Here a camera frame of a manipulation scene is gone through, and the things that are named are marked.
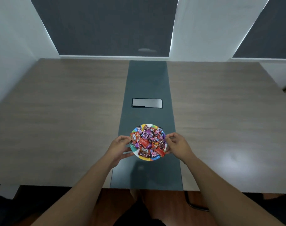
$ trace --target person's right hand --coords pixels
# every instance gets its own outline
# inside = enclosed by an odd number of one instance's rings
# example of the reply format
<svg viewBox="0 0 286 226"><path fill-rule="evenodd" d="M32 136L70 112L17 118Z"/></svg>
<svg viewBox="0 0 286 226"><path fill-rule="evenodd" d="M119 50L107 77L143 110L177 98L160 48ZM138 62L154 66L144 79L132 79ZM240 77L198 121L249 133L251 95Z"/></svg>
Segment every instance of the person's right hand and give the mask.
<svg viewBox="0 0 286 226"><path fill-rule="evenodd" d="M178 159L186 163L186 159L189 159L193 154L186 139L174 132L166 135L165 140L168 144L167 151L171 151Z"/></svg>

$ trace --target hand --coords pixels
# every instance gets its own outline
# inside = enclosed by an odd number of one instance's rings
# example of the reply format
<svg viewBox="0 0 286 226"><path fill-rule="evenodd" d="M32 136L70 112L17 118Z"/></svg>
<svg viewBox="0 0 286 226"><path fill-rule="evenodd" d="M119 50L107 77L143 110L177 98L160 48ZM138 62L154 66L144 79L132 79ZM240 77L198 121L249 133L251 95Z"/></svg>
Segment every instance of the hand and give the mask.
<svg viewBox="0 0 286 226"><path fill-rule="evenodd" d="M165 140L168 144L167 151L171 151L184 163L186 159L189 159L192 155L194 155L188 142L182 135L174 132L166 135Z"/></svg>
<svg viewBox="0 0 286 226"><path fill-rule="evenodd" d="M126 144L129 144L131 141L130 137L127 136L119 136L115 138L110 144L109 148L105 153L105 157L110 160L111 168L114 168L118 165L121 159L133 156L134 153L130 152L131 149L129 147L125 147Z"/></svg>

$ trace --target black pants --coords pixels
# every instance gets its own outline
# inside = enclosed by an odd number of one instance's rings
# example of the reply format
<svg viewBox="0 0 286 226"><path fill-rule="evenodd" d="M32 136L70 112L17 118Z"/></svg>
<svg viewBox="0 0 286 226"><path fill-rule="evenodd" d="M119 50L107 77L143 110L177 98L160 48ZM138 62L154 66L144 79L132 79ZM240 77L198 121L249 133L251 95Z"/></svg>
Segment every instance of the black pants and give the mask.
<svg viewBox="0 0 286 226"><path fill-rule="evenodd" d="M138 226L166 226L159 219L152 219L148 209L144 205L141 199L138 199L136 203L134 203L129 210L123 213L122 216L114 223L113 226L119 225L138 225Z"/></svg>

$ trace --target foot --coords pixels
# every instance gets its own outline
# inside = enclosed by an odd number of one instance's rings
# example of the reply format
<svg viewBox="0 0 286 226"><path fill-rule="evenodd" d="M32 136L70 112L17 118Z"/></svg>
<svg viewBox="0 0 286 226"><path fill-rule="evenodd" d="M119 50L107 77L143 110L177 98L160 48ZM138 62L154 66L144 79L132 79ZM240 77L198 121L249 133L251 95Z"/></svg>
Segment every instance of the foot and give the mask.
<svg viewBox="0 0 286 226"><path fill-rule="evenodd" d="M136 189L130 189L130 194L132 195L134 201L136 202L139 198L141 198L141 200L144 202L143 200L143 196L141 194L140 190L136 190Z"/></svg>

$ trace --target colorful paper plate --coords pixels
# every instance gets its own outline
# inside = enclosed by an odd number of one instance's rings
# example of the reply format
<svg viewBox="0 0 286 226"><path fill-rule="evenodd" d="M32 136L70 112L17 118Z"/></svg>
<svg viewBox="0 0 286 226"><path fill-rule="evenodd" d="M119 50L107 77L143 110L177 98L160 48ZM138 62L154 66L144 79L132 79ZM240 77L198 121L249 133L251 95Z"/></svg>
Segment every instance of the colorful paper plate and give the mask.
<svg viewBox="0 0 286 226"><path fill-rule="evenodd" d="M142 124L130 134L130 148L142 160L154 161L164 157L167 143L164 131L153 124Z"/></svg>

